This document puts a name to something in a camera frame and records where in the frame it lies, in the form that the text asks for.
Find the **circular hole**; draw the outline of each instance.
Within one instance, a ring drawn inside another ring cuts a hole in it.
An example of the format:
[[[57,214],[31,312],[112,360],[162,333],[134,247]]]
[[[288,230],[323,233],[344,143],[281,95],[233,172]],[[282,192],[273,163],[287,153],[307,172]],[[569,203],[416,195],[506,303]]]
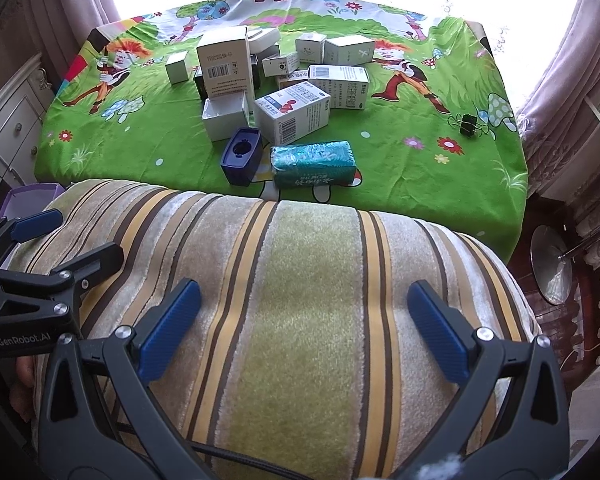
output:
[[[234,146],[234,153],[238,156],[243,156],[251,151],[251,143],[243,139]]]

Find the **trash can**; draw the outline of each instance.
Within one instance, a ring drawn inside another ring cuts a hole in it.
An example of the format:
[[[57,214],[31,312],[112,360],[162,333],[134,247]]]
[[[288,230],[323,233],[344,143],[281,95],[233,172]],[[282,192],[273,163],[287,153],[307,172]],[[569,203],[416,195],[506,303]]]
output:
[[[40,213],[51,201],[64,193],[59,184],[30,184],[7,193],[0,208],[0,218],[24,218]]]

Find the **dark blue container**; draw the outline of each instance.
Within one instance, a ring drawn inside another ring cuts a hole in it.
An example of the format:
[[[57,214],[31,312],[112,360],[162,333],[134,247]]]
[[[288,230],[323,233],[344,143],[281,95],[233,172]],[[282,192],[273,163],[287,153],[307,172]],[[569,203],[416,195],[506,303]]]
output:
[[[232,186],[248,186],[262,158],[260,130],[240,128],[229,140],[220,159],[224,176]]]

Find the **blue gripper pad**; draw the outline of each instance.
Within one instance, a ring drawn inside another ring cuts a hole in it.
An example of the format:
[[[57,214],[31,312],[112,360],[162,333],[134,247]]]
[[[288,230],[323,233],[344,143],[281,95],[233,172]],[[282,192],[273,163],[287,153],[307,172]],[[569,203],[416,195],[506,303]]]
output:
[[[407,292],[407,306],[420,336],[435,357],[447,381],[462,386],[469,379],[468,349],[436,305],[432,288],[414,282]]]
[[[196,319],[201,304],[200,286],[188,280],[157,320],[139,348],[138,376],[145,386],[162,377],[182,338]]]
[[[17,220],[11,229],[11,240],[18,243],[27,242],[48,235],[62,225],[62,213],[58,209],[43,211],[37,215]]]

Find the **white dresser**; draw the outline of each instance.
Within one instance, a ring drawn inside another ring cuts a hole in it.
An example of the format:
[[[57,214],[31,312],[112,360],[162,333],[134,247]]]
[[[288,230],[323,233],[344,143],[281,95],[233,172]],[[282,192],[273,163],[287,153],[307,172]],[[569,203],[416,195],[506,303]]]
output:
[[[0,90],[0,183],[15,188],[34,184],[42,118],[54,94],[40,66],[29,59]]]

